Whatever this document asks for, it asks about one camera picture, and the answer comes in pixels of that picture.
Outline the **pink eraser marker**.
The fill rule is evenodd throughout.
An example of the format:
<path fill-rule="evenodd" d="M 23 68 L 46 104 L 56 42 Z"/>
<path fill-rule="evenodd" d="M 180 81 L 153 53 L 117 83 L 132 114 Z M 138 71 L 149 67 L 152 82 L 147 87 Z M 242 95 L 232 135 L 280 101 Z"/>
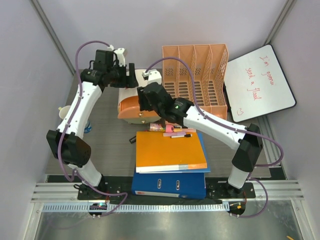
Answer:
<path fill-rule="evenodd" d="M 163 137 L 170 137 L 170 138 L 190 138 L 193 135 L 191 133 L 185 132 L 171 132 L 171 133 L 164 133 Z"/>

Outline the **white arched drawer cabinet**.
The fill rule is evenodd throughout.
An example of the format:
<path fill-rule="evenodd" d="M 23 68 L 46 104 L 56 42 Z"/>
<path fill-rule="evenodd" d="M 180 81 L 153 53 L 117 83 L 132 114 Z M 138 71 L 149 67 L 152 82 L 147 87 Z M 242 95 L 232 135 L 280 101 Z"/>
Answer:
<path fill-rule="evenodd" d="M 142 72 L 144 71 L 146 69 L 135 70 L 138 87 L 142 87 Z M 137 87 L 119 89 L 117 110 L 118 119 L 125 120 L 130 124 L 148 124 L 161 119 L 154 111 L 140 111 Z"/>

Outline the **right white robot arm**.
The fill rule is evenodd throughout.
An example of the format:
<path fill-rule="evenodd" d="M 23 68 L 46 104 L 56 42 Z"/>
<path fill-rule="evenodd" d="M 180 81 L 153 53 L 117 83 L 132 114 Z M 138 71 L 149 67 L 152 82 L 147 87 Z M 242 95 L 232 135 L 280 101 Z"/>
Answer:
<path fill-rule="evenodd" d="M 156 82 L 137 88 L 139 108 L 155 111 L 171 124 L 201 131 L 235 150 L 226 193 L 233 198 L 244 191 L 244 184 L 254 170 L 263 149 L 260 128 L 248 127 L 219 118 L 182 97 L 173 98 Z"/>

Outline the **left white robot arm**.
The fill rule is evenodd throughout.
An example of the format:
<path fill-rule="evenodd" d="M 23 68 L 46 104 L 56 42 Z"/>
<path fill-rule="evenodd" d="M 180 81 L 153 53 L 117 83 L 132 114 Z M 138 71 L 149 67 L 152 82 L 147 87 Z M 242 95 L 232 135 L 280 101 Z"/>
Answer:
<path fill-rule="evenodd" d="M 91 160 L 91 147 L 83 140 L 86 124 L 106 87 L 129 89 L 138 86 L 135 65 L 103 64 L 99 68 L 85 68 L 77 73 L 77 78 L 77 92 L 66 116 L 56 130 L 47 132 L 46 139 L 61 169 L 64 171 L 65 166 L 72 169 L 72 175 L 66 174 L 66 179 L 72 182 L 77 175 L 89 186 L 89 194 L 100 200 L 106 195 L 107 188 L 103 175 Z"/>

